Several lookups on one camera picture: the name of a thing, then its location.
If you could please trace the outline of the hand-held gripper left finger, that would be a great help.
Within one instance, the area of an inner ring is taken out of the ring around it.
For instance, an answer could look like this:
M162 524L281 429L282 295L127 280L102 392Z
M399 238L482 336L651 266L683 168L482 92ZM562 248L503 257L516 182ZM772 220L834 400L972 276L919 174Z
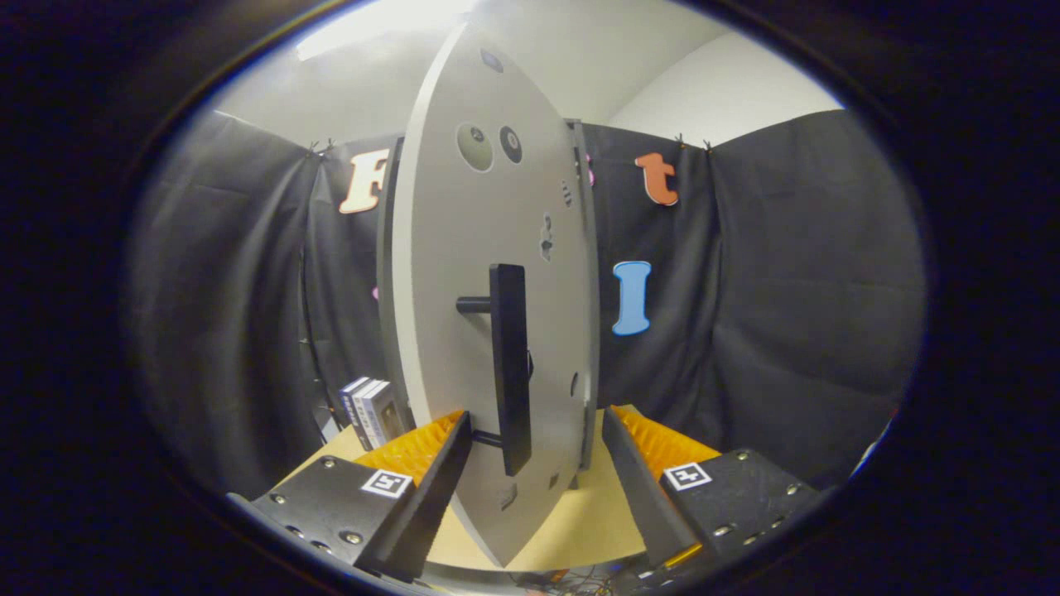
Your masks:
M260 497L227 495L241 518L340 574L420 576L472 449L450 411L355 460L322 455Z

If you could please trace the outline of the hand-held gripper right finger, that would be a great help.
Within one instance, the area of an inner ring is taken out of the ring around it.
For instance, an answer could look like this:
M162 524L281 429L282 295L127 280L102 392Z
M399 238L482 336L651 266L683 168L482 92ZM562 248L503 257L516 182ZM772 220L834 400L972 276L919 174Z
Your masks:
M613 406L602 437L652 566L726 569L764 550L829 498L757 450L721 453Z

